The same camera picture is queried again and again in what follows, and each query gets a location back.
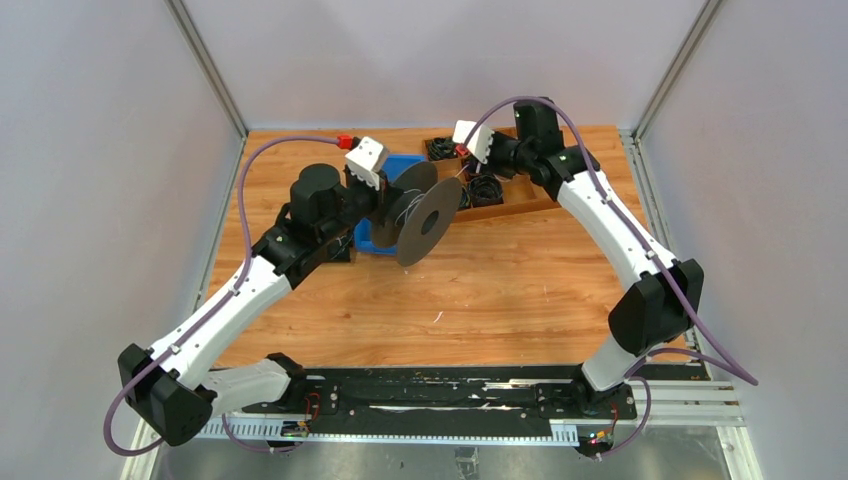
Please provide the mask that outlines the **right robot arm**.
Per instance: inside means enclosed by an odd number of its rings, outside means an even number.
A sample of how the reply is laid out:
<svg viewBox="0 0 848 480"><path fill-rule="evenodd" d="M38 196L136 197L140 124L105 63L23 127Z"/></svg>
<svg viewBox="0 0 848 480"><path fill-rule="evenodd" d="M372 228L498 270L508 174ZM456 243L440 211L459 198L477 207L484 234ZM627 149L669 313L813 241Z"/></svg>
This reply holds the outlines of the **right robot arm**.
<svg viewBox="0 0 848 480"><path fill-rule="evenodd" d="M515 133L459 121L453 140L492 173L525 175L569 212L610 262L624 290L608 316L610 334L570 384L574 408L595 417L640 361L693 326L704 272L680 261L626 208L567 115L546 97L507 100Z"/></svg>

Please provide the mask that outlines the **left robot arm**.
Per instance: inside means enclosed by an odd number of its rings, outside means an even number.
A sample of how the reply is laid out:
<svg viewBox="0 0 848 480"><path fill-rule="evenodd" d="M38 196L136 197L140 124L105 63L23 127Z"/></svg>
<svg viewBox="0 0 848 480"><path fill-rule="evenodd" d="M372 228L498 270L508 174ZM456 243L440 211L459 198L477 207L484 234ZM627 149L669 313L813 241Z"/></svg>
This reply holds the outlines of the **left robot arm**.
<svg viewBox="0 0 848 480"><path fill-rule="evenodd" d="M111 434L120 404L128 405L157 434L153 448L179 446L197 436L215 416L271 402L283 413L298 411L306 386L295 364L274 353L235 369L212 372L221 353L266 309L284 298L331 256L331 248L362 220L396 222L407 190L384 172L366 180L351 169L324 163L304 168L290 187L274 223L230 279L169 334L143 348L129 344L118 356L122 388L110 404L103 435L123 456Z"/></svg>

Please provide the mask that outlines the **dark grey cable spool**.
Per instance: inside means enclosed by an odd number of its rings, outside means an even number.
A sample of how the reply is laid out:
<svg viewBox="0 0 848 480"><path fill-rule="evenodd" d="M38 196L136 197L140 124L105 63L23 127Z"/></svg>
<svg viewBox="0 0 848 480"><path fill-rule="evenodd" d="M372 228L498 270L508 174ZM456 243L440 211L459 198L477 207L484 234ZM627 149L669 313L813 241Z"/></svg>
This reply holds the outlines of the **dark grey cable spool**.
<svg viewBox="0 0 848 480"><path fill-rule="evenodd" d="M437 168L416 163L390 182L384 222L371 222L370 239L380 249L394 247L399 265L426 257L449 229L463 192L459 179L441 180Z"/></svg>

